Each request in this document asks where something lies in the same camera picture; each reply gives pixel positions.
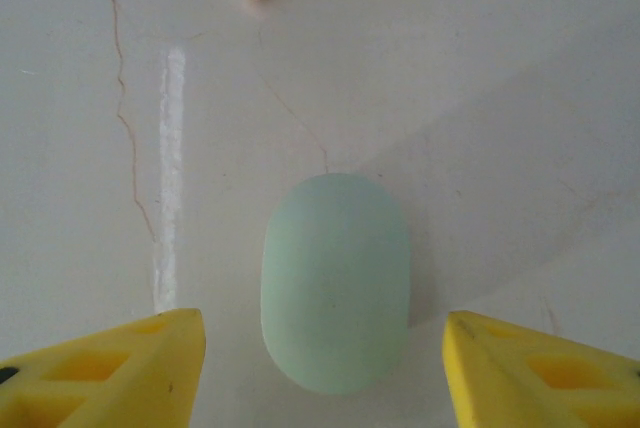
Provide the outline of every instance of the hollow triangular cutout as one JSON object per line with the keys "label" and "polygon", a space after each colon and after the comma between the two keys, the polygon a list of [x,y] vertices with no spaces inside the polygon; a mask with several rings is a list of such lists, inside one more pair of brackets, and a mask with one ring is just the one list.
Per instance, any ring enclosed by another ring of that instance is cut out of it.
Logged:
{"label": "hollow triangular cutout", "polygon": [[5,360],[0,427],[186,428],[204,353],[182,309]]}
{"label": "hollow triangular cutout", "polygon": [[461,428],[640,428],[640,362],[470,312],[443,357]]}

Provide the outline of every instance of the green egg-shaped object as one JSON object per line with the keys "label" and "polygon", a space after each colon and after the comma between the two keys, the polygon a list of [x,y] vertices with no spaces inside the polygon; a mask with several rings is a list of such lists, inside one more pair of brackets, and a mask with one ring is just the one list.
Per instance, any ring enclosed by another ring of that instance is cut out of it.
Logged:
{"label": "green egg-shaped object", "polygon": [[262,333],[309,390],[353,393],[398,363],[408,335],[410,248],[396,202],[364,177],[294,187],[267,227]]}

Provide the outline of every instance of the black mark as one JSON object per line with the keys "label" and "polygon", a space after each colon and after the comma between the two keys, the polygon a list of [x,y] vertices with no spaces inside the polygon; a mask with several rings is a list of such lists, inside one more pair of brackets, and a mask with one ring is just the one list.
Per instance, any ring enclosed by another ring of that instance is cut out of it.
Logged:
{"label": "black mark", "polygon": [[466,322],[459,320],[458,326],[462,328],[472,340],[476,339],[476,334],[473,332],[473,328],[471,328]]}
{"label": "black mark", "polygon": [[13,377],[19,371],[20,368],[16,368],[14,366],[5,366],[4,368],[0,368],[0,385]]}

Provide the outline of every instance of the white floor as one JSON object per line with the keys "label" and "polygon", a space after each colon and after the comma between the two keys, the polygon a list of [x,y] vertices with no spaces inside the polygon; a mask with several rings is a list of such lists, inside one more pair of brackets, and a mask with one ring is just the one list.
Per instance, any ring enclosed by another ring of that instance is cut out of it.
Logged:
{"label": "white floor", "polygon": [[[193,427],[453,427],[470,308],[640,358],[640,0],[0,0],[0,358],[199,307]],[[412,339],[320,397],[270,361],[265,224],[355,172],[413,234]]]}

